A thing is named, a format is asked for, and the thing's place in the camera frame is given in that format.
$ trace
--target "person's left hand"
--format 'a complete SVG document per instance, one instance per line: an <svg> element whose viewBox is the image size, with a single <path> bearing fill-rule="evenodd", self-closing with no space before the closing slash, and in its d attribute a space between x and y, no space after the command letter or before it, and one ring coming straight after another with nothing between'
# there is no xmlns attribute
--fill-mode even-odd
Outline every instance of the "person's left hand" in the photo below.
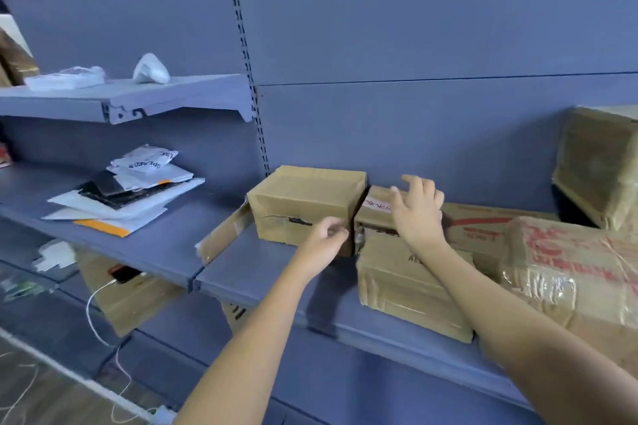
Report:
<svg viewBox="0 0 638 425"><path fill-rule="evenodd" d="M341 245L346 242L349 232L343 227L344 224L345 222L337 217L325 217L315 223L288 267L299 271L300 275L310 282L332 262Z"/></svg>

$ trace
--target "wooden floor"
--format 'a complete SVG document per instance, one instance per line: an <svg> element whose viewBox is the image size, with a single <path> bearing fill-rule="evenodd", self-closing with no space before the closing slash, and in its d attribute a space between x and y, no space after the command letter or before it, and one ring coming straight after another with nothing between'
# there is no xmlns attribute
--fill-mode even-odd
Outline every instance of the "wooden floor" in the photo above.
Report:
<svg viewBox="0 0 638 425"><path fill-rule="evenodd" d="M1 355L4 355L0 357L1 425L112 425L111 401L0 338ZM14 404L32 380L31 388L7 417L5 407ZM128 379L119 370L108 370L97 381L119 393ZM160 397L137 383L133 383L124 396L144 409L162 403ZM116 406L114 417L117 422L122 422L133 415ZM126 423L141 425L146 421L133 418Z"/></svg>

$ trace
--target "paper label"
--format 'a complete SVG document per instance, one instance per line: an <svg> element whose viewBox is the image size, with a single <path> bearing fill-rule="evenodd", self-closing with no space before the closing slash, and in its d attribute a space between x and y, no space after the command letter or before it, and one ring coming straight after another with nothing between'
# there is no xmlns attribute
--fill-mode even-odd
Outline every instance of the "paper label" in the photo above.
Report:
<svg viewBox="0 0 638 425"><path fill-rule="evenodd" d="M390 203L383 202L372 197L366 197L361 206L368 207L373 210L378 210L380 212L392 213L392 207L390 207Z"/></svg>

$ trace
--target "forearm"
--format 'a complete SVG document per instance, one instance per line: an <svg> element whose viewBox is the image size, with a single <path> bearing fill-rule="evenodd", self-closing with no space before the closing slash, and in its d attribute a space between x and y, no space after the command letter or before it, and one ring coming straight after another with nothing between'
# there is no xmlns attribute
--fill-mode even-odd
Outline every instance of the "forearm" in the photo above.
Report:
<svg viewBox="0 0 638 425"><path fill-rule="evenodd" d="M638 382L628 373L483 276L448 244L417 254L548 422L638 419Z"/></svg>
<svg viewBox="0 0 638 425"><path fill-rule="evenodd" d="M270 398L293 317L307 284L290 266L227 344L175 425L258 425Z"/></svg>

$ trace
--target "person's right arm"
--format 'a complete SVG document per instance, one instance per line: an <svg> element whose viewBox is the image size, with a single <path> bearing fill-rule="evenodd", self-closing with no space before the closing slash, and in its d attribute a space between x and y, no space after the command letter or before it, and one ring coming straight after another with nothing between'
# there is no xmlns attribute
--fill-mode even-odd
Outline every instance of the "person's right arm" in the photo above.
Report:
<svg viewBox="0 0 638 425"><path fill-rule="evenodd" d="M441 281L538 414L552 424L638 423L638 382L460 258L443 235L443 193L432 180L403 179L410 183L405 200L392 188L399 235Z"/></svg>

